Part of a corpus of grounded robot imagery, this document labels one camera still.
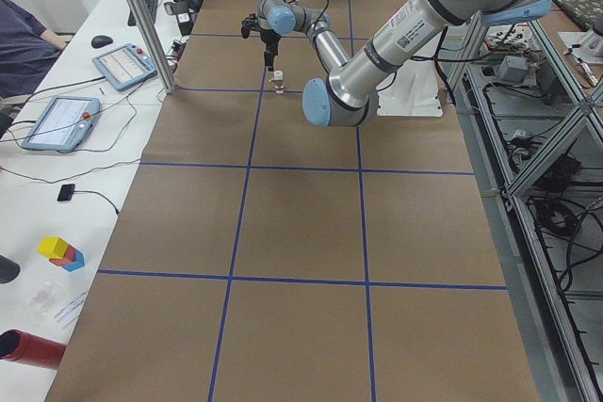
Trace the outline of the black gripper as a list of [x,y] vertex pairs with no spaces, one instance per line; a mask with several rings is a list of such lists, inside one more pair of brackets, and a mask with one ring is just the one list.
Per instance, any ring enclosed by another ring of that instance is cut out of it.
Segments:
[[273,30],[261,30],[260,39],[265,44],[264,64],[266,68],[274,67],[274,60],[278,56],[278,46],[281,36]]

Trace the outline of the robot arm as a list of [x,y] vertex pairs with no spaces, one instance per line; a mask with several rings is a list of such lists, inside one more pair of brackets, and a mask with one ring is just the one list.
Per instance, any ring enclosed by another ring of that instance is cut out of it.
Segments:
[[475,13],[484,26],[517,24],[545,16],[552,0],[408,0],[354,56],[333,33],[328,15],[286,0],[256,0],[257,11],[241,23],[241,35],[260,34],[265,65],[273,67],[279,39],[303,33],[311,42],[325,78],[306,83],[302,111],[318,127],[357,127],[377,113],[377,87],[448,26]]

